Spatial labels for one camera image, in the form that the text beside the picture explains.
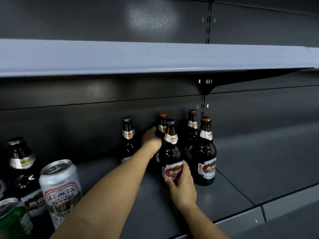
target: aluminum can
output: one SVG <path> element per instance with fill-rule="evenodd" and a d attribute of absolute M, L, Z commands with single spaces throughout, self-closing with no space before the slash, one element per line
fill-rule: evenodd
<path fill-rule="evenodd" d="M 0 238 L 31 239 L 33 224 L 23 202 L 17 198 L 0 201 Z"/>
<path fill-rule="evenodd" d="M 77 168 L 68 159 L 50 163 L 41 170 L 39 183 L 57 229 L 82 198 Z"/>

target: hand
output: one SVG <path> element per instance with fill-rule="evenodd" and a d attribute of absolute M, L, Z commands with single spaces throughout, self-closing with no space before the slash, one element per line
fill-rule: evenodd
<path fill-rule="evenodd" d="M 150 130 L 148 130 L 146 133 L 144 133 L 142 137 L 142 147 L 148 146 L 150 149 L 152 149 L 153 155 L 161 148 L 162 146 L 162 140 L 161 138 L 158 138 L 155 136 L 156 127 L 152 127 Z"/>
<path fill-rule="evenodd" d="M 183 171 L 177 186 L 171 178 L 166 177 L 165 182 L 169 187 L 172 200 L 176 207 L 183 213 L 183 210 L 196 205 L 196 189 L 189 166 L 183 161 Z"/>

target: person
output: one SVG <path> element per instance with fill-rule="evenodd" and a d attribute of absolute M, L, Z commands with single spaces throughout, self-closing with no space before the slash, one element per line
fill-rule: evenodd
<path fill-rule="evenodd" d="M 50 239 L 117 239 L 133 206 L 146 166 L 160 149 L 156 127 L 142 138 L 141 148 L 106 174 L 74 207 Z M 175 183 L 168 179 L 172 200 L 187 221 L 194 239 L 227 239 L 196 205 L 196 190 L 188 164 Z"/>

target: forearm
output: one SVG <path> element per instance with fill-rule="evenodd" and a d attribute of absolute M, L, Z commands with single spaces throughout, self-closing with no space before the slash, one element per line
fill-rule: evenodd
<path fill-rule="evenodd" d="M 119 238 L 153 150 L 143 146 L 104 176 L 68 215 L 52 239 L 89 238 L 93 232 L 97 239 Z"/>
<path fill-rule="evenodd" d="M 194 239 L 228 239 L 197 207 L 188 206 L 181 209 Z"/>

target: can lid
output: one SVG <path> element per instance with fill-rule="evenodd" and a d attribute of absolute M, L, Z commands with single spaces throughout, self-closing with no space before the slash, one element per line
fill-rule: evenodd
<path fill-rule="evenodd" d="M 200 119 L 203 120 L 203 121 L 210 121 L 211 120 L 210 117 L 201 117 Z"/>
<path fill-rule="evenodd" d="M 55 161 L 46 165 L 41 170 L 41 174 L 46 176 L 55 175 L 67 170 L 69 167 L 71 167 L 71 165 L 72 165 L 72 161 L 69 159 L 62 159 L 59 161 Z"/>
<path fill-rule="evenodd" d="M 23 140 L 23 137 L 11 138 L 11 139 L 7 140 L 7 144 L 8 145 L 19 144 L 20 142 L 22 142 L 22 140 Z"/>
<path fill-rule="evenodd" d="M 175 120 L 174 119 L 166 119 L 166 123 L 174 124 Z"/>
<path fill-rule="evenodd" d="M 13 211 L 19 203 L 17 198 L 8 198 L 0 201 L 0 219 Z"/>

